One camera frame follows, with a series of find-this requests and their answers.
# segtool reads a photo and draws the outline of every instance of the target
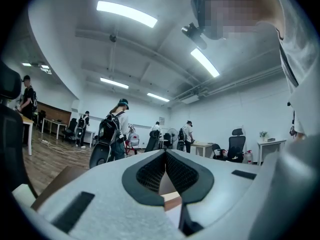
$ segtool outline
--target potted plant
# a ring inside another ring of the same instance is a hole
[[[263,141],[263,142],[266,142],[267,141],[267,131],[261,131],[260,132],[260,139]]]

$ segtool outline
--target white desk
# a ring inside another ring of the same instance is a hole
[[[41,133],[43,134],[44,133],[44,125],[45,125],[45,121],[48,121],[48,123],[50,123],[50,133],[51,133],[51,128],[52,128],[52,124],[56,124],[58,127],[56,129],[56,139],[58,139],[59,137],[59,129],[60,129],[60,126],[67,126],[66,124],[64,123],[60,123],[60,122],[57,122],[57,121],[54,121],[54,120],[49,120],[49,119],[46,119],[44,118],[42,120],[42,130],[41,130]]]
[[[202,156],[205,158],[206,157],[206,151],[208,149],[212,148],[213,144],[209,144],[206,142],[194,142],[193,144],[191,144],[191,147],[195,147],[195,154],[199,153],[200,156],[200,149],[202,149]]]
[[[32,125],[34,124],[34,121],[31,119],[25,117],[24,115],[21,116],[23,120],[24,125],[29,125],[29,135],[28,135],[28,153],[29,156],[32,155],[32,150],[31,150],[31,142],[32,142]]]
[[[270,142],[258,141],[258,145],[259,145],[259,162],[258,162],[258,165],[260,166],[261,162],[263,162],[262,161],[263,147],[279,145],[279,152],[280,152],[285,147],[286,141],[287,141],[286,139],[275,140],[275,141],[270,141]]]
[[[167,139],[159,139],[160,142],[160,149],[162,149],[164,147],[164,142],[168,142]]]
[[[85,133],[91,134],[90,136],[90,148],[92,147],[92,142],[94,141],[93,135],[96,133],[95,131],[86,130]]]

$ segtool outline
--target fluorescent light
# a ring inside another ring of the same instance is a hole
[[[105,78],[102,78],[102,77],[100,77],[100,80],[102,82],[105,82],[105,83],[108,83],[108,84],[112,84],[112,85],[115,85],[115,86],[119,86],[119,87],[122,87],[122,88],[126,88],[126,89],[129,88],[128,85],[125,85],[125,84],[122,84],[122,83],[119,83],[119,82],[115,82],[115,81],[111,81],[109,79],[105,79]]]
[[[118,15],[130,18],[132,20],[135,20],[137,22],[143,23],[149,26],[150,28],[153,28],[158,21],[156,18],[142,11],[133,9],[131,7],[127,7],[122,4],[113,3],[113,2],[99,1],[96,6],[96,10],[112,13],[112,14],[118,14]]]
[[[204,56],[204,54],[198,48],[194,49],[191,52],[191,55],[195,57],[214,78],[220,75],[215,66],[212,65],[212,63],[207,59],[206,56]]]
[[[162,98],[162,97],[160,97],[160,96],[158,96],[158,95],[154,95],[154,94],[152,94],[152,93],[148,93],[147,95],[148,95],[148,96],[151,96],[151,97],[154,97],[154,98],[156,98],[156,99],[162,100],[162,101],[164,101],[164,102],[169,102],[169,101],[170,101],[169,99]]]

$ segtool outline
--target electric fan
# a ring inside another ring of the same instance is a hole
[[[168,139],[167,143],[164,143],[167,147],[171,146],[171,149],[173,148],[174,142],[178,139],[178,132],[176,129],[169,129],[166,134],[167,136],[170,136],[170,138]]]

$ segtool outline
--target ceiling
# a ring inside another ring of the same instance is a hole
[[[220,73],[213,78],[191,56],[197,46],[181,32],[181,28],[191,22],[197,25],[190,0],[57,1],[57,22],[72,26],[71,31],[66,31],[57,23],[56,31],[60,41],[66,44],[63,53],[76,65],[73,66],[75,73],[84,75],[88,85],[148,102],[163,104],[148,97],[146,94],[150,92],[172,100],[166,104],[171,107],[179,102],[178,98],[203,90],[210,92],[281,64],[276,31],[262,23],[255,32],[235,39],[212,41],[205,37],[208,48],[202,52]],[[135,8],[158,22],[150,28],[123,16],[97,11],[98,1]],[[45,61],[30,37],[27,13],[17,25],[14,57],[21,62],[30,58]],[[115,43],[109,40],[110,34],[117,35]],[[52,71],[52,77],[59,82],[55,69]],[[129,90],[106,85],[100,77],[127,84]]]

